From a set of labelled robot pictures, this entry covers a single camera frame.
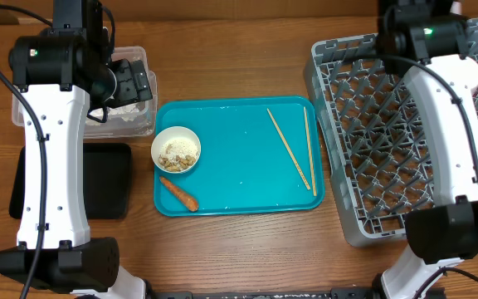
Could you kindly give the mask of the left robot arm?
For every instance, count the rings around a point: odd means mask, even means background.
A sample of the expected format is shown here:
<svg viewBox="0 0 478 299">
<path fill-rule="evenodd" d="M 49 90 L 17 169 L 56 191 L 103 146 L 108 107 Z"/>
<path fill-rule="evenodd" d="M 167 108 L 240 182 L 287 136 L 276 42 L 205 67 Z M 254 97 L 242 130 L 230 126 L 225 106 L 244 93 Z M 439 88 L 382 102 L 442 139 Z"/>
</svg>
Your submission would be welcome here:
<svg viewBox="0 0 478 299">
<path fill-rule="evenodd" d="M 90 235 L 83 139 L 90 111 L 147 101 L 143 62 L 112 60 L 109 10 L 98 1 L 57 1 L 51 25 L 19 37 L 7 86 L 24 109 L 25 188 L 17 244 L 0 273 L 25 289 L 94 298 L 148 298 L 150 285 L 120 264 L 114 238 Z"/>
</svg>

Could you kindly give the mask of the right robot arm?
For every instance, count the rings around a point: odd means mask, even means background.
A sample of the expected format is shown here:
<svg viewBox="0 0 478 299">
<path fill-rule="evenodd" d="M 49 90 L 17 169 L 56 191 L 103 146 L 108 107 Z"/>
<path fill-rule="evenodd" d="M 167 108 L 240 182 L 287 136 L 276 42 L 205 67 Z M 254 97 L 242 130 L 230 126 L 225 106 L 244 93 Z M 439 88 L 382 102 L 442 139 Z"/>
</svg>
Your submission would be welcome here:
<svg viewBox="0 0 478 299">
<path fill-rule="evenodd" d="M 384 298 L 423 298 L 478 254 L 478 64 L 450 1 L 381 1 L 376 52 L 417 106 L 432 163 L 432 208 L 405 218 L 407 248 L 378 279 Z"/>
</svg>

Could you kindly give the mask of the white tissue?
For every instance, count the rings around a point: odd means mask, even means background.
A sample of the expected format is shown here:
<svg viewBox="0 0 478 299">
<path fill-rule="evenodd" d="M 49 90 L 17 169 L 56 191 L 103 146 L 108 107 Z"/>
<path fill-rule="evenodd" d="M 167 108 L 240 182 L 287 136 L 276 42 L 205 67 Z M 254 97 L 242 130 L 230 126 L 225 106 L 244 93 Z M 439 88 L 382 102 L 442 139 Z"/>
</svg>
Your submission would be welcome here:
<svg viewBox="0 0 478 299">
<path fill-rule="evenodd" d="M 122 106 L 119 108 L 108 108 L 107 109 L 107 120 L 113 120 L 114 118 L 120 118 L 122 121 L 130 122 L 135 120 L 135 118 L 145 112 L 146 104 L 144 102 L 140 102 L 137 104 L 131 104 Z M 85 123 L 87 125 L 100 125 L 100 122 L 95 121 L 94 118 L 97 120 L 103 119 L 103 110 L 102 109 L 95 109 L 90 112 L 90 118 L 87 118 Z"/>
</svg>

